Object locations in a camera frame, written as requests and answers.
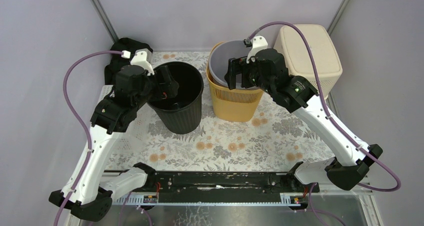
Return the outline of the white perforated basket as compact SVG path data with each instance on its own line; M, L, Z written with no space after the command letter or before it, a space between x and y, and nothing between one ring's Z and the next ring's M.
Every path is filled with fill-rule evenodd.
M130 123L124 135L115 142L114 153L142 152L147 148L150 138L149 125L155 120L156 113L145 104L137 111L137 117Z

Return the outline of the grey bucket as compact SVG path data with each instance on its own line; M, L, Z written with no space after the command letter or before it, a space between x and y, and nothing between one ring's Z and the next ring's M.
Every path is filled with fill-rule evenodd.
M225 74L228 71L229 59L246 57L249 51L250 48L247 48L241 40L227 41L216 46L208 61L209 72L214 82L227 88Z

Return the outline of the cream large container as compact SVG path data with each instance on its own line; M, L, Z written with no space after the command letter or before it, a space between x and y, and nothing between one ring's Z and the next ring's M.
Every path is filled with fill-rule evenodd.
M304 35L314 58L322 94L325 99L341 76L343 69L326 29L316 24L297 24ZM281 27L273 47L283 54L288 72L293 76L302 76L317 87L312 63L306 46L300 35L291 27Z

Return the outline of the black round bucket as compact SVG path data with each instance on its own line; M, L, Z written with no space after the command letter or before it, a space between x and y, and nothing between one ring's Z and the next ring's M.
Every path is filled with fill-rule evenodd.
M204 82L197 68L185 62L168 62L155 70L167 67L170 75L178 83L177 96L148 105L155 110L166 128L176 134L194 131L202 119L202 93Z

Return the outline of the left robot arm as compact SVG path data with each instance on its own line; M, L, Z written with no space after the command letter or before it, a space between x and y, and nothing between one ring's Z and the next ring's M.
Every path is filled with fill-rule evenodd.
M50 202L79 219L97 222L114 200L137 188L153 189L155 170L142 163L108 182L101 183L101 177L115 143L136 119L138 110L148 102L176 97L178 89L168 66L157 67L152 74L140 66L119 71L111 92L93 112L87 145L77 167L69 182L50 194Z

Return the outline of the yellow plastic waste basket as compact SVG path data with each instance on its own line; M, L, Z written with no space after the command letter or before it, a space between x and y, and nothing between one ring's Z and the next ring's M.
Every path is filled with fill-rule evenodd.
M206 78L209 83L215 116L232 122L247 122L251 120L263 96L263 91L256 88L230 90L216 84L208 68L210 54L206 64Z

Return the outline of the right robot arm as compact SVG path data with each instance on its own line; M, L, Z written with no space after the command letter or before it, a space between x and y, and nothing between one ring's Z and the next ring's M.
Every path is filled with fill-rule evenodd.
M306 123L334 154L324 161L297 163L286 179L291 191L299 192L307 184L320 182L351 190L365 177L373 160L334 126L317 89L306 78L289 74L282 54L264 49L251 59L230 58L224 76L229 89L235 89L238 75L242 87L258 87L269 94L276 104Z

